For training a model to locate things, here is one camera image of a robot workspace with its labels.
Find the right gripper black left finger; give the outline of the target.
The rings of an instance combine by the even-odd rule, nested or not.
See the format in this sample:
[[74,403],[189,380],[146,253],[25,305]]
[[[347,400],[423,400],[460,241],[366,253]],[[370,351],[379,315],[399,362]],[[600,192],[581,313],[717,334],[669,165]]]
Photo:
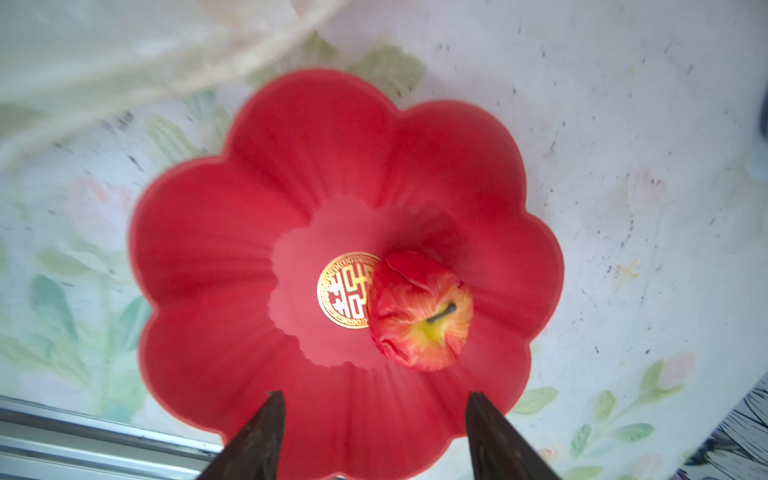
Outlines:
[[271,392],[197,480],[275,480],[285,429],[284,395]]

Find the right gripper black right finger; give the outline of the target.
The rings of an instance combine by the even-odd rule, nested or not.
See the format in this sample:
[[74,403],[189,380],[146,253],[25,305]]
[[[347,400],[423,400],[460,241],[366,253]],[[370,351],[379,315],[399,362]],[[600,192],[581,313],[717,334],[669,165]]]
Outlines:
[[469,394],[465,424],[475,479],[560,479],[483,393]]

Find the red apple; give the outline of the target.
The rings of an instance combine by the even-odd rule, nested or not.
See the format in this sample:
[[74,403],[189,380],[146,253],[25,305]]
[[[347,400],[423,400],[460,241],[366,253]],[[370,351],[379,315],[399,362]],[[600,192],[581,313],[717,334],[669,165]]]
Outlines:
[[422,372],[455,364],[468,342],[474,298],[467,284],[434,258],[406,251],[375,267],[368,327],[388,360]]

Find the cream plastic bag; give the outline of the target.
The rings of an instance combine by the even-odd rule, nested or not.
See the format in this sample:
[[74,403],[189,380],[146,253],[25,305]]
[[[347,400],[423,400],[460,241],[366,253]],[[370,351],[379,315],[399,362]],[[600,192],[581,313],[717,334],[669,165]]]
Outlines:
[[99,120],[241,78],[340,1],[5,1],[1,166]]

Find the red flower-shaped plate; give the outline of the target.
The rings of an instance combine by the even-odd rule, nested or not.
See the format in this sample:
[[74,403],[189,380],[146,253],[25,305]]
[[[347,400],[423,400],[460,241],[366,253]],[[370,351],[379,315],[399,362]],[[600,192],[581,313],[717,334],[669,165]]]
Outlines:
[[[232,440],[284,395],[283,479],[407,479],[466,433],[473,391],[508,412],[552,317],[565,265],[526,209],[502,123],[468,103],[398,108],[332,70],[285,75],[234,120],[223,151],[155,180],[129,252],[153,308],[139,343],[152,396]],[[458,361],[418,372],[367,329],[334,322],[317,292],[335,259],[427,254],[464,280],[475,315]]]

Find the aluminium rail frame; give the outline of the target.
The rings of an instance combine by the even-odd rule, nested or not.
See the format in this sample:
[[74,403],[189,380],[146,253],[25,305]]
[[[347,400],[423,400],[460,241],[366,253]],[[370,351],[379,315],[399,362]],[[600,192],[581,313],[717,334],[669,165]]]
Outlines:
[[3,479],[195,479],[216,443],[3,396]]

